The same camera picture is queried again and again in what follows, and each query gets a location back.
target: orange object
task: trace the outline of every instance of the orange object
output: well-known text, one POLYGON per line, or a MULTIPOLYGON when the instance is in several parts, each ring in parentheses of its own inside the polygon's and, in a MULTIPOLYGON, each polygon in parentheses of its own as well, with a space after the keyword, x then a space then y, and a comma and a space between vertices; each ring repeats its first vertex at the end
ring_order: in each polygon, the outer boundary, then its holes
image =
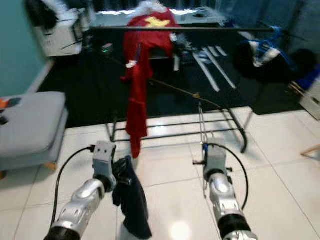
POLYGON ((9 101, 5 101, 3 98, 0 98, 0 109, 5 109, 8 106, 9 101))

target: clothes drying rack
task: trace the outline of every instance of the clothes drying rack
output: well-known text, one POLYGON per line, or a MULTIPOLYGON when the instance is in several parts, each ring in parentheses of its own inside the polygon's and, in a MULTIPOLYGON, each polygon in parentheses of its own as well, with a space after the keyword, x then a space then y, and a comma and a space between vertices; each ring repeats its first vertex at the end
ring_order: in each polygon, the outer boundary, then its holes
MULTIPOLYGON (((122 31, 122 32, 130 32, 130 31, 163 31, 163 32, 179 32, 179 33, 185 33, 185 32, 250 32, 250 33, 258 33, 258 32, 264 32, 264 33, 272 33, 275 30, 273 28, 217 28, 217 27, 157 27, 157 28, 149 28, 149 27, 126 27, 126 26, 95 26, 92 27, 91 30, 105 30, 105 31, 122 31)), ((203 114, 203 109, 201 102, 199 102, 198 105, 199 112, 203 114)), ((223 109, 213 110, 207 113, 222 113, 224 119, 218 119, 218 120, 207 120, 204 121, 206 124, 209 123, 218 123, 218 122, 227 122, 229 125, 229 128, 226 129, 219 129, 219 130, 205 130, 203 131, 194 131, 194 132, 184 132, 184 133, 178 133, 178 134, 166 134, 166 135, 160 135, 160 136, 149 136, 149 137, 143 137, 142 141, 147 140, 154 140, 154 139, 163 139, 163 138, 172 138, 172 137, 181 137, 181 136, 190 136, 190 135, 198 135, 201 133, 217 133, 217 132, 228 132, 228 131, 239 131, 242 138, 243 138, 243 146, 241 148, 241 153, 244 153, 248 146, 248 139, 246 135, 246 127, 249 125, 249 122, 252 118, 253 112, 249 114, 247 120, 245 121, 244 127, 241 126, 239 120, 233 113, 233 111, 225 107, 223 109), (231 122, 235 123, 236 127, 232 127, 231 122)), ((154 119, 154 118, 162 118, 162 117, 173 117, 170 116, 156 116, 156 117, 149 117, 148 119, 154 119)), ((117 128, 118 118, 117 115, 113 117, 113 128, 112 131, 110 129, 109 124, 106 124, 106 131, 107 135, 111 142, 129 142, 130 139, 117 139, 116 133, 118 131, 125 131, 125 128, 117 128)), ((201 119, 199 121, 192 121, 192 122, 184 122, 184 123, 172 123, 172 124, 161 124, 161 125, 148 125, 147 128, 156 128, 156 127, 173 127, 173 126, 182 126, 182 125, 192 125, 192 124, 201 124, 201 119)))

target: rope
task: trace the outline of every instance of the rope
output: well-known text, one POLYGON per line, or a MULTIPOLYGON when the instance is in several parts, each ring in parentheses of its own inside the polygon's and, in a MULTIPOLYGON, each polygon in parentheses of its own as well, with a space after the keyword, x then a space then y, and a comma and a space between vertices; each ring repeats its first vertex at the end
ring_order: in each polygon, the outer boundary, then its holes
MULTIPOLYGON (((106 56, 106 57, 107 57, 108 59, 110 59, 111 61, 115 62, 116 64, 119 64, 120 66, 126 68, 125 65, 123 65, 120 61, 116 60, 115 58, 110 57, 110 56, 106 56)), ((181 93, 190 95, 190 96, 192 96, 194 99, 198 99, 199 101, 203 101, 203 102, 206 102, 206 103, 208 103, 208 104, 214 105, 214 106, 217 107, 219 110, 222 110, 222 109, 223 109, 223 108, 222 108, 221 106, 219 106, 218 104, 216 104, 216 103, 214 103, 214 102, 212 102, 212 101, 209 101, 208 99, 202 98, 199 92, 192 93, 192 92, 183 90, 183 89, 181 89, 181 88, 179 88, 179 87, 172 86, 172 85, 170 85, 170 84, 168 84, 168 83, 165 83, 165 82, 163 82, 163 81, 159 81, 159 80, 157 80, 157 79, 154 79, 153 77, 151 77, 151 78, 149 79, 149 81, 152 81, 152 82, 155 82, 155 83, 157 83, 157 84, 160 84, 160 85, 166 86, 166 87, 168 87, 168 88, 174 89, 174 90, 176 90, 176 91, 178 91, 178 92, 181 92, 181 93)))

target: white baseboard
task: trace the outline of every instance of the white baseboard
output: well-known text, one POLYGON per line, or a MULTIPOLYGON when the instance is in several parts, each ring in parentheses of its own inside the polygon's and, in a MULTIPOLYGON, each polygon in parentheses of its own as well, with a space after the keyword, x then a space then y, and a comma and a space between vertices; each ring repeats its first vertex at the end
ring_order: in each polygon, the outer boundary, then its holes
POLYGON ((38 91, 41 84, 44 82, 54 65, 54 60, 50 59, 49 61, 47 61, 46 65, 43 67, 38 77, 35 79, 34 83, 29 87, 26 94, 35 94, 38 91))

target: teal wall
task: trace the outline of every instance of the teal wall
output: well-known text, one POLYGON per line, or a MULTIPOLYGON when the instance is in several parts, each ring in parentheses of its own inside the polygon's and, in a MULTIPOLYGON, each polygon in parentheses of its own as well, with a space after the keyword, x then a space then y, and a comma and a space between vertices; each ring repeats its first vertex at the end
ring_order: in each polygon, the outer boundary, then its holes
POLYGON ((46 63, 23 0, 0 3, 0 97, 24 94, 46 63))

